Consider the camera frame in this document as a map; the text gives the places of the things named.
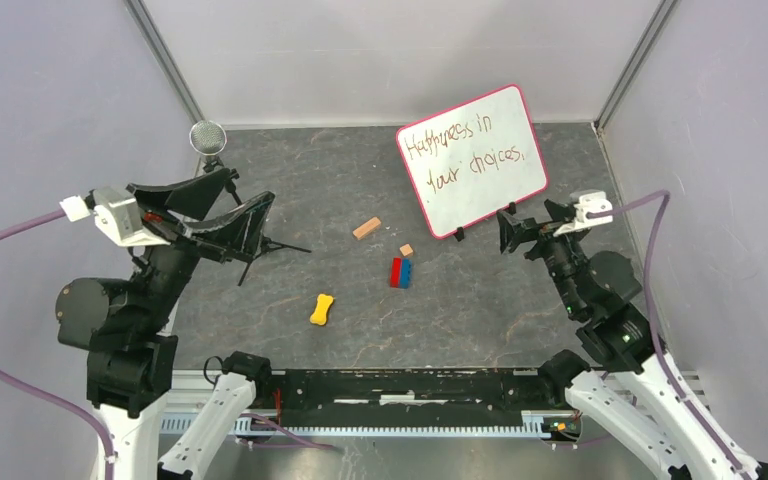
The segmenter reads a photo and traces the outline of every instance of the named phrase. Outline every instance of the blue block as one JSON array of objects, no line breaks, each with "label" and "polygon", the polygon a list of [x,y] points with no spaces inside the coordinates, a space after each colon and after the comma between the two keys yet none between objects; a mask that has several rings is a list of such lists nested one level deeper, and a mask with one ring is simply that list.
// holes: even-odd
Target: blue block
[{"label": "blue block", "polygon": [[399,288],[408,288],[410,285],[411,263],[410,260],[402,259],[402,268],[399,271]]}]

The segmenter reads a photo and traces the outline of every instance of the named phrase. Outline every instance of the small wooden cube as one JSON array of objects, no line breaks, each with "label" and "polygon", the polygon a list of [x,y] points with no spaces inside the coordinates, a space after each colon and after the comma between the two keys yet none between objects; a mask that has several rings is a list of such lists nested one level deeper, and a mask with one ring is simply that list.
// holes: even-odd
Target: small wooden cube
[{"label": "small wooden cube", "polygon": [[379,220],[378,217],[372,217],[367,220],[366,223],[356,228],[355,231],[352,232],[352,235],[354,235],[358,240],[363,240],[364,237],[378,230],[380,226],[381,220]]}]

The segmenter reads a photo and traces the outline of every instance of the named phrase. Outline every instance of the yellow bone-shaped toy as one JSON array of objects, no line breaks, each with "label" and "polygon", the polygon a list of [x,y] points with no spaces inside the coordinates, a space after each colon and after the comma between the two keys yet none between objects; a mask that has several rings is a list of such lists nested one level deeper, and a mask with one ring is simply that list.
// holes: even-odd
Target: yellow bone-shaped toy
[{"label": "yellow bone-shaped toy", "polygon": [[331,308],[332,303],[334,303],[334,297],[320,293],[316,297],[316,308],[313,310],[313,315],[310,316],[310,323],[325,325],[325,322],[328,321],[328,309]]}]

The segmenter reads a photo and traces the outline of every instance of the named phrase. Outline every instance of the white board with red border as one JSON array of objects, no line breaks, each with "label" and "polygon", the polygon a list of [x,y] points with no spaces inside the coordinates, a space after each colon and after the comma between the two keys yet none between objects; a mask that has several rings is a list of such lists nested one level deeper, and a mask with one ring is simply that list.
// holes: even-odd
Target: white board with red border
[{"label": "white board with red border", "polygon": [[438,239],[549,185],[517,85],[406,125],[396,140],[425,221]]}]

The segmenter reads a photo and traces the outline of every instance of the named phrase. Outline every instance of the red and blue block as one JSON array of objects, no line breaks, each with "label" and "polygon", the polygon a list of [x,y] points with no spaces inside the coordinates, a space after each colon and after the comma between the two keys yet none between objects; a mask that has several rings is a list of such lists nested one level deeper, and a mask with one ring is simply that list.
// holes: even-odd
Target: red and blue block
[{"label": "red and blue block", "polygon": [[393,268],[390,270],[390,286],[393,288],[408,288],[408,285],[410,285],[410,271],[410,260],[407,258],[394,258]]}]

